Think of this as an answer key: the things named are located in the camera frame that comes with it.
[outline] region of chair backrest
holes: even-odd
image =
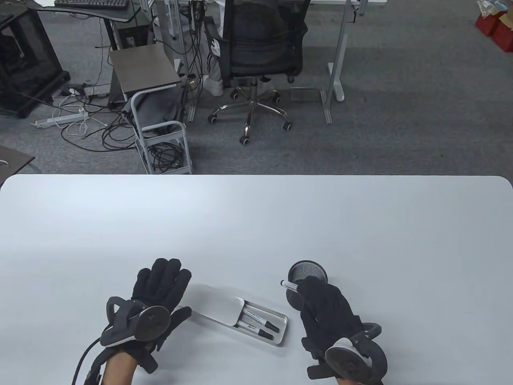
[[[223,37],[273,42],[303,29],[310,0],[226,0]]]
[[[230,41],[231,75],[298,75],[309,4],[310,0],[226,0],[223,38]]]

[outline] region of chair wheel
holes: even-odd
[[[241,138],[239,139],[239,142],[243,145],[243,146],[246,146],[248,143],[249,143],[249,137],[245,136],[245,135],[242,135]]]

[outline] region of pen tray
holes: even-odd
[[[279,333],[275,333],[275,332],[267,329],[266,327],[255,323],[249,316],[247,316],[244,313],[241,313],[240,319],[242,321],[260,327],[261,329],[265,330],[269,334],[272,334],[274,336],[274,339],[272,341],[268,340],[267,338],[261,337],[261,336],[259,336],[257,334],[253,334],[252,332],[249,332],[249,331],[247,331],[245,329],[238,328],[237,326],[228,326],[228,327],[230,329],[235,329],[238,332],[244,333],[244,334],[248,335],[249,337],[253,337],[253,338],[259,339],[260,341],[266,342],[266,343],[268,343],[270,345],[275,345],[275,346],[281,345],[281,343],[283,342],[283,336],[285,335],[285,331],[287,329],[287,324],[288,324],[287,316],[285,314],[281,314],[281,313],[275,312],[274,310],[271,310],[271,309],[268,309],[266,307],[257,305],[255,303],[251,303],[251,302],[248,302],[248,301],[244,301],[244,302],[245,302],[246,307],[250,311],[252,311],[256,315],[258,315],[258,316],[266,319],[270,323],[272,323],[274,326],[276,326],[278,329],[280,329],[280,332]]]
[[[270,345],[279,346],[283,341],[283,336],[287,329],[288,318],[286,315],[203,284],[189,285],[187,290],[185,290],[184,297],[180,301],[179,306],[189,306],[195,313]],[[251,312],[278,327],[278,329],[280,329],[279,333],[275,333],[263,325],[259,325],[253,321],[249,316],[242,312],[244,306],[246,306]],[[250,331],[239,328],[236,326],[239,319],[261,328],[271,334],[274,339],[269,340]]]

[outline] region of marker label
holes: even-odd
[[[248,317],[252,318],[256,322],[258,322],[260,325],[265,325],[267,320],[263,319],[262,317],[256,315],[255,313],[251,312],[250,310],[247,310],[245,307],[242,309],[242,312],[247,315]]]
[[[289,281],[282,281],[281,285],[283,287],[286,287],[287,289],[292,290],[293,292],[296,292],[296,293],[298,292],[298,285],[296,285],[295,283],[292,283]]]
[[[237,325],[240,326],[241,328],[243,329],[246,329],[252,333],[255,333],[255,334],[258,334],[259,332],[259,328],[257,328],[256,326],[253,326],[253,325],[250,325],[248,323],[245,323],[244,321],[237,321]]]

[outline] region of black computer cabinet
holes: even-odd
[[[0,4],[0,114],[26,118],[69,79],[37,12]]]

